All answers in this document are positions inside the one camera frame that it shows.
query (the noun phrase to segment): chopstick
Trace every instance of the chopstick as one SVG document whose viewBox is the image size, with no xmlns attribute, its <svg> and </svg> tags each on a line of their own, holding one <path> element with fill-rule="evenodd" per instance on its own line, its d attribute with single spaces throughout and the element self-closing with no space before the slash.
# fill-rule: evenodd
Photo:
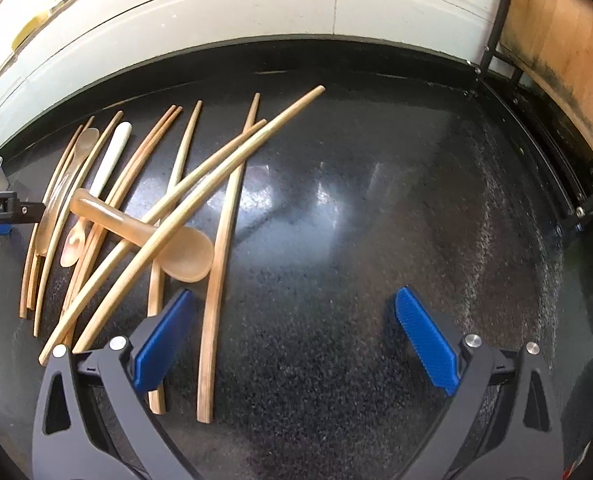
<svg viewBox="0 0 593 480">
<path fill-rule="evenodd" d="M 247 130 L 256 118 L 260 94 L 255 94 L 243 126 Z M 198 361 L 198 393 L 196 395 L 196 420 L 209 424 L 214 413 L 214 371 L 216 368 L 216 338 L 227 270 L 227 256 L 232 239 L 236 211 L 245 173 L 245 161 L 230 175 L 225 190 L 225 200 L 214 241 L 214 261 L 208 281 L 206 307 L 203 313 L 201 352 Z"/>
<path fill-rule="evenodd" d="M 198 121 L 198 116 L 201 112 L 202 101 L 196 102 L 192 116 L 188 121 L 188 126 L 183 133 L 180 141 L 179 151 L 177 152 L 176 160 L 170 175 L 168 183 L 168 191 L 173 189 L 183 177 L 183 170 L 185 170 L 185 162 L 190 151 L 190 143 L 194 136 L 194 130 Z M 152 270 L 150 271 L 150 290 L 147 297 L 147 316 L 156 316 L 163 310 L 163 288 L 165 285 L 165 273 L 157 262 L 152 262 Z M 159 384 L 156 390 L 148 392 L 148 402 L 150 410 L 156 415 L 163 415 L 165 413 L 165 392 L 163 390 L 163 383 Z"/>
<path fill-rule="evenodd" d="M 54 256 L 56 254 L 56 249 L 58 248 L 58 243 L 61 238 L 61 234 L 63 233 L 63 229 L 65 227 L 65 222 L 67 222 L 67 218 L 70 214 L 70 210 L 68 208 L 68 204 L 72 198 L 72 195 L 76 189 L 83 185 L 83 181 L 88 176 L 88 173 L 92 169 L 94 162 L 99 156 L 99 153 L 103 149 L 106 141 L 110 138 L 110 135 L 114 131 L 114 128 L 118 124 L 118 121 L 123 116 L 123 112 L 118 111 L 105 128 L 105 131 L 99 137 L 94 148 L 88 155 L 88 158 L 85 159 L 83 166 L 79 170 L 76 178 L 72 183 L 72 188 L 68 192 L 68 196 L 64 201 L 63 208 L 61 209 L 58 219 L 56 220 L 56 225 L 54 226 L 54 232 L 52 233 L 52 237 L 50 238 L 50 243 L 48 246 L 48 252 L 46 254 L 46 259 L 43 262 L 43 272 L 41 273 L 41 280 L 38 284 L 38 295 L 36 297 L 36 312 L 34 314 L 34 337 L 38 337 L 38 330 L 40 329 L 41 325 L 41 314 L 43 312 L 43 298 L 45 297 L 46 293 L 46 286 L 48 285 L 48 277 L 50 275 L 50 270 L 52 269 L 52 261 L 54 260 Z"/>
<path fill-rule="evenodd" d="M 65 168 L 67 168 L 68 162 L 72 160 L 74 153 L 73 147 L 76 144 L 76 139 L 79 138 L 80 133 L 89 128 L 94 120 L 94 116 L 90 117 L 85 125 L 80 125 L 75 133 L 73 134 L 70 142 L 64 149 L 64 152 L 61 155 L 61 159 L 59 159 L 58 164 L 56 165 L 56 169 L 52 174 L 52 178 L 50 178 L 50 182 L 48 183 L 48 187 L 46 188 L 46 193 L 43 195 L 43 203 L 47 203 L 50 196 L 52 195 L 52 191 L 54 190 L 54 186 L 61 178 L 61 175 L 64 173 Z M 28 300 L 30 296 L 30 283 L 31 278 L 34 280 L 36 279 L 36 267 L 38 266 L 38 256 L 36 255 L 36 231 L 38 230 L 38 224 L 34 225 L 32 229 L 32 235 L 30 236 L 30 243 L 28 245 L 28 254 L 25 257 L 25 266 L 23 267 L 23 279 L 21 281 L 20 286 L 20 302 L 19 302 L 19 317 L 25 319 L 28 316 L 28 304 L 32 304 L 31 301 Z"/>
</svg>

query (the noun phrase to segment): black clamp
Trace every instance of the black clamp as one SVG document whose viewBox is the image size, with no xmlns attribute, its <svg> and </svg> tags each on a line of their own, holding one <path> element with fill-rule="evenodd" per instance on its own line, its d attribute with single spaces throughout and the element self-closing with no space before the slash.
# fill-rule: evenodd
<svg viewBox="0 0 593 480">
<path fill-rule="evenodd" d="M 13 191 L 0 191 L 0 235 L 10 232 L 11 224 L 41 222 L 46 206 L 41 202 L 22 202 Z"/>
<path fill-rule="evenodd" d="M 174 362 L 196 317 L 192 293 L 181 290 L 158 316 L 102 349 L 52 351 L 38 395 L 32 438 L 36 480 L 198 480 L 145 405 Z M 121 459 L 100 416 L 92 387 L 102 386 L 145 471 Z"/>
<path fill-rule="evenodd" d="M 458 336 L 454 323 L 427 311 L 415 293 L 396 298 L 399 321 L 435 386 L 451 396 L 397 480 L 560 480 L 561 422 L 549 370 L 539 346 L 518 351 Z M 452 466 L 481 408 L 488 386 L 500 385 L 495 409 L 474 460 Z"/>
</svg>

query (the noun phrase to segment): wooden chopstick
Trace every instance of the wooden chopstick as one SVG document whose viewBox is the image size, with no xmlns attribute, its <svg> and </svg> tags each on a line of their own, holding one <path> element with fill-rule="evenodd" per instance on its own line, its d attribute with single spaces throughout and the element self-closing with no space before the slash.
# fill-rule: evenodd
<svg viewBox="0 0 593 480">
<path fill-rule="evenodd" d="M 143 169 L 150 154 L 182 111 L 182 107 L 172 105 L 150 130 L 141 145 L 131 156 L 129 162 L 123 168 L 123 171 L 121 171 L 114 186 L 110 190 L 108 198 L 106 199 L 108 204 L 116 208 L 121 206 L 132 187 L 134 180 Z M 107 233 L 108 232 L 99 224 L 94 224 L 92 227 L 90 236 L 85 244 L 84 252 L 81 254 L 77 266 L 74 269 L 74 274 L 70 280 L 70 286 L 68 287 L 69 296 L 66 296 L 65 298 L 64 306 L 61 310 L 62 316 L 69 307 L 70 298 L 73 298 L 78 293 L 78 290 L 83 286 L 83 283 L 90 275 Z M 71 330 L 68 331 L 68 334 L 64 339 L 64 343 L 67 344 L 67 346 L 71 346 L 73 336 L 74 326 L 71 327 Z"/>
<path fill-rule="evenodd" d="M 193 170 L 188 176 L 181 180 L 179 185 L 174 188 L 174 191 L 167 193 L 161 200 L 159 200 L 154 207 L 141 218 L 141 221 L 154 224 L 154 222 L 169 211 L 170 207 L 174 205 L 183 194 L 190 190 L 206 174 L 217 167 L 222 160 L 225 160 L 225 158 L 227 158 L 227 156 L 230 155 L 230 153 L 232 153 L 244 139 L 259 131 L 266 123 L 267 121 L 265 119 L 258 121 L 247 132 L 232 139 L 225 144 L 224 147 L 218 150 L 218 152 L 209 156 L 208 159 L 203 161 L 198 168 L 196 168 L 196 170 Z M 105 260 L 100 263 L 97 269 L 94 270 L 94 273 L 90 276 L 89 280 L 87 280 L 84 285 L 83 282 L 81 282 L 81 288 L 78 295 L 72 299 L 70 308 L 63 313 L 61 320 L 54 329 L 54 332 L 52 332 L 52 335 L 48 338 L 48 342 L 39 355 L 38 360 L 41 364 L 45 365 L 45 363 L 48 362 L 50 352 L 54 346 L 61 342 L 68 344 L 67 339 L 65 339 L 67 333 L 75 325 L 77 318 L 81 315 L 81 312 L 92 299 L 96 291 L 99 290 L 103 280 L 108 278 L 110 272 L 112 272 L 119 261 L 128 254 L 130 247 L 131 244 L 125 240 L 119 242 Z"/>
<path fill-rule="evenodd" d="M 243 126 L 247 130 L 256 119 L 259 110 L 260 94 L 254 95 L 252 105 Z M 216 338 L 218 336 L 227 256 L 236 211 L 241 195 L 241 185 L 245 173 L 245 161 L 230 175 L 225 189 L 225 200 L 221 209 L 221 218 L 214 241 L 214 260 L 208 281 L 206 307 L 203 312 L 203 329 L 201 335 L 201 353 L 198 360 L 198 392 L 196 395 L 196 420 L 209 424 L 214 416 L 214 372 L 216 370 Z"/>
<path fill-rule="evenodd" d="M 308 104 L 314 101 L 324 92 L 323 86 L 311 90 L 286 110 L 282 111 L 276 118 L 272 119 L 265 127 L 261 128 L 253 137 L 250 137 L 243 145 L 224 160 L 205 180 L 198 184 L 190 195 L 180 203 L 170 216 L 160 225 L 156 232 L 147 240 L 140 251 L 136 253 L 126 269 L 118 277 L 110 291 L 101 301 L 90 322 L 81 333 L 81 337 L 72 349 L 75 353 L 86 351 L 94 342 L 94 339 L 103 325 L 110 318 L 118 303 L 125 297 L 128 290 L 134 285 L 144 267 L 150 264 L 156 255 L 170 241 L 174 233 L 190 218 L 220 186 L 222 181 L 246 160 L 256 149 L 268 140 L 278 129 Z"/>
<path fill-rule="evenodd" d="M 81 132 L 89 128 L 94 120 L 94 116 L 90 117 L 85 123 L 85 125 L 80 125 L 76 132 L 73 134 L 70 142 L 68 142 L 67 146 L 64 149 L 64 152 L 61 155 L 61 159 L 59 159 L 58 164 L 56 165 L 56 169 L 52 174 L 52 178 L 50 178 L 50 182 L 48 183 L 48 187 L 46 188 L 46 193 L 43 195 L 43 203 L 47 203 L 50 196 L 52 195 L 52 190 L 54 186 L 61 178 L 61 175 L 65 172 L 65 168 L 67 168 L 67 161 L 72 160 L 74 156 L 73 147 L 76 143 L 76 139 L 79 138 Z M 23 279 L 21 281 L 20 286 L 20 302 L 19 302 L 19 317 L 25 319 L 28 316 L 28 294 L 30 290 L 30 277 L 32 274 L 36 273 L 36 267 L 38 266 L 38 256 L 36 256 L 36 231 L 38 230 L 38 224 L 34 225 L 32 229 L 32 235 L 30 236 L 30 243 L 28 245 L 28 254 L 25 257 L 25 266 L 23 267 Z"/>
<path fill-rule="evenodd" d="M 188 126 L 185 128 L 183 137 L 180 140 L 179 151 L 177 152 L 170 181 L 168 183 L 168 191 L 173 189 L 183 177 L 183 170 L 185 170 L 185 162 L 190 151 L 190 143 L 194 136 L 198 116 L 203 106 L 202 101 L 196 102 L 192 116 L 188 121 Z M 147 316 L 156 316 L 163 310 L 163 287 L 165 285 L 165 273 L 157 262 L 152 262 L 152 270 L 150 272 L 150 290 L 147 296 Z M 156 415 L 163 415 L 165 413 L 165 392 L 163 390 L 163 383 L 159 384 L 156 390 L 148 392 L 148 402 L 150 410 Z"/>
<path fill-rule="evenodd" d="M 114 131 L 114 128 L 118 124 L 118 121 L 121 119 L 121 117 L 123 117 L 123 112 L 116 112 L 108 126 L 105 128 L 105 131 L 103 131 L 103 133 L 99 137 L 99 140 L 97 140 L 92 151 L 88 155 L 88 158 L 85 159 L 83 166 L 79 170 L 79 173 L 76 175 L 72 183 L 72 188 L 64 201 L 61 211 L 59 212 L 58 219 L 56 220 L 56 224 L 54 226 L 54 232 L 52 232 L 52 237 L 50 238 L 48 252 L 46 253 L 46 258 L 43 262 L 43 272 L 41 273 L 40 283 L 38 284 L 38 295 L 36 296 L 36 312 L 34 314 L 34 337 L 38 337 L 38 331 L 41 326 L 43 298 L 46 294 L 46 286 L 48 286 L 48 278 L 50 275 L 50 270 L 52 269 L 52 261 L 54 260 L 56 249 L 58 247 L 61 234 L 63 233 L 63 229 L 65 227 L 65 222 L 67 222 L 67 218 L 70 214 L 68 204 L 70 203 L 74 191 L 83 185 L 83 181 L 85 181 L 85 178 L 88 176 L 88 173 L 92 169 L 94 162 L 99 156 L 106 141 L 110 138 L 110 135 Z"/>
</svg>

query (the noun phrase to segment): black countertop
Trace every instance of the black countertop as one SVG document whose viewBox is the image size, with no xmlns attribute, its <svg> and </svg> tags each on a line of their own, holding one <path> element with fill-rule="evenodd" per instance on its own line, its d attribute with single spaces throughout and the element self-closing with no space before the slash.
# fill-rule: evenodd
<svg viewBox="0 0 593 480">
<path fill-rule="evenodd" d="M 188 168 L 238 134 L 254 92 L 258 117 L 271 119 L 317 84 L 327 87 L 320 99 L 249 160 L 218 338 L 215 422 L 196 421 L 199 312 L 166 381 L 161 420 L 172 439 L 206 478 L 390 478 L 445 402 L 394 316 L 393 295 L 409 283 L 492 345 L 539 342 L 561 403 L 566 461 L 576 458 L 593 431 L 593 227 L 566 247 L 559 242 L 553 192 L 534 172 L 529 147 L 507 134 L 516 126 L 463 90 L 300 70 L 218 76 L 111 106 L 94 126 L 125 112 L 133 133 L 121 166 L 170 104 L 185 108 L 123 209 L 141 216 L 163 194 L 197 99 L 204 110 Z M 75 128 L 6 161 L 22 199 L 41 199 Z M 224 192 L 188 224 L 213 238 Z M 36 358 L 71 272 L 54 266 L 42 333 L 33 338 L 32 322 L 17 317 L 30 232 L 20 226 L 0 238 L 0 440 L 27 473 L 43 370 Z M 143 318 L 147 279 L 98 345 Z M 191 288 L 204 297 L 205 283 Z M 119 438 L 106 403 L 104 412 Z M 124 438 L 119 447 L 132 456 Z"/>
</svg>

